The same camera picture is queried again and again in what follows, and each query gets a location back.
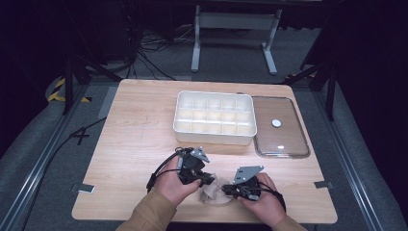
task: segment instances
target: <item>white plastic tray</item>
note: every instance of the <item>white plastic tray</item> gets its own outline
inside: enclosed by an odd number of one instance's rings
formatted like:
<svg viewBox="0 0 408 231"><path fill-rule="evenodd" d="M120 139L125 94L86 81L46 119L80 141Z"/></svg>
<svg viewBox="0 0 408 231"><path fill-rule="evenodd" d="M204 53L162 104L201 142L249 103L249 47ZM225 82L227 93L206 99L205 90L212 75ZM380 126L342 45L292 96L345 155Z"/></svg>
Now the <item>white plastic tray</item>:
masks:
<svg viewBox="0 0 408 231"><path fill-rule="evenodd" d="M181 91L173 129L178 141L249 145L257 133L252 97Z"/></svg>

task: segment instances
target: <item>tape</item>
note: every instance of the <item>tape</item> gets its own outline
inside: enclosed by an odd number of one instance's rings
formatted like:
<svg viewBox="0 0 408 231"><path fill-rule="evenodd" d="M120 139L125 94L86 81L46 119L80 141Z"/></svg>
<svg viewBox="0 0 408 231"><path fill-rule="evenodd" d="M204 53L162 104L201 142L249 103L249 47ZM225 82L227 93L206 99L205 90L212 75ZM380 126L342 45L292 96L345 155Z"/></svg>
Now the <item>tape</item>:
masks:
<svg viewBox="0 0 408 231"><path fill-rule="evenodd" d="M93 193L95 187L93 185L86 185L86 184L74 184L71 187L71 190L74 193Z"/></svg>
<svg viewBox="0 0 408 231"><path fill-rule="evenodd" d="M65 78L61 77L60 81L55 85L54 89L52 90L50 96L48 96L49 101L61 101L65 102L65 97L58 96L58 92L60 91L61 87L65 84ZM92 101L92 97L84 97L82 98L81 102L83 103L90 103Z"/></svg>
<svg viewBox="0 0 408 231"><path fill-rule="evenodd" d="M329 190L334 189L333 184L330 181L318 181L315 182L316 189L327 188Z"/></svg>

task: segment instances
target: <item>metal frame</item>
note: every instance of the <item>metal frame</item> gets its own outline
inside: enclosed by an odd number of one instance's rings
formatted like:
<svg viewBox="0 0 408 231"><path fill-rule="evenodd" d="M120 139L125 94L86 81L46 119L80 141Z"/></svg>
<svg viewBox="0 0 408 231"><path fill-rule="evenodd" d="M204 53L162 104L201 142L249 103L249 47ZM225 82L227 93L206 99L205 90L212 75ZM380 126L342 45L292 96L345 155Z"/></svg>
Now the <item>metal frame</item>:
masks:
<svg viewBox="0 0 408 231"><path fill-rule="evenodd" d="M273 38L279 24L282 10L277 10L275 14L251 14L251 13L202 13L200 6L195 7L194 22L194 48L192 50L191 71L197 72L200 62L200 29L201 28L231 28L231 29L251 29L269 30L267 42L263 42L262 50L268 64L269 73L276 75L277 70L270 52Z"/></svg>

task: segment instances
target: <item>hand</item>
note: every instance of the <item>hand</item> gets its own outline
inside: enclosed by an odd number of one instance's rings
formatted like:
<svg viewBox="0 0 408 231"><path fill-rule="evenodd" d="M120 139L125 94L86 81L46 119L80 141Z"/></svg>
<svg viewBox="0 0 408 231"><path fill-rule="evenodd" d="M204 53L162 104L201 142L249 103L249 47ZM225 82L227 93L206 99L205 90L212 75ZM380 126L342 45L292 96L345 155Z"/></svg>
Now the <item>hand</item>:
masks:
<svg viewBox="0 0 408 231"><path fill-rule="evenodd" d="M257 174L258 181L268 185L271 189L276 190L275 184L266 173ZM279 200L270 192L261 192L261 196L258 201L247 200L242 197L238 197L240 203L252 211L256 217L270 228L279 223L286 217L285 210L283 209Z"/></svg>
<svg viewBox="0 0 408 231"><path fill-rule="evenodd" d="M175 206L178 206L190 194L196 192L200 186L201 180L196 180L188 185L183 185L177 175L177 163L179 156L171 159L159 172L158 175L166 170L171 170L160 175L154 188L164 195Z"/></svg>

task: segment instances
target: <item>fabric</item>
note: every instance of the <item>fabric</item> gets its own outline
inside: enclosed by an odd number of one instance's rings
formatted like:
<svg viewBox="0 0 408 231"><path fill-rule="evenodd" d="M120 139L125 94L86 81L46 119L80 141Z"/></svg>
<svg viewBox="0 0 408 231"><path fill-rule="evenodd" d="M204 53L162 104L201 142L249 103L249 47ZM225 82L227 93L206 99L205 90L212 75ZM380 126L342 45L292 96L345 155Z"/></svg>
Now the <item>fabric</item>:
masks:
<svg viewBox="0 0 408 231"><path fill-rule="evenodd" d="M277 223L274 227L272 227L273 231L307 231L307 229L303 228L299 223L297 223L294 219L289 216L286 216L282 219L279 223Z"/></svg>
<svg viewBox="0 0 408 231"><path fill-rule="evenodd" d="M204 185L201 188L200 199L204 204L225 204L231 201L232 195L226 195L221 187L228 185L229 181L224 178L217 178L215 174L212 175L215 180L210 185Z"/></svg>
<svg viewBox="0 0 408 231"><path fill-rule="evenodd" d="M165 231L175 214L176 206L153 188L116 231Z"/></svg>

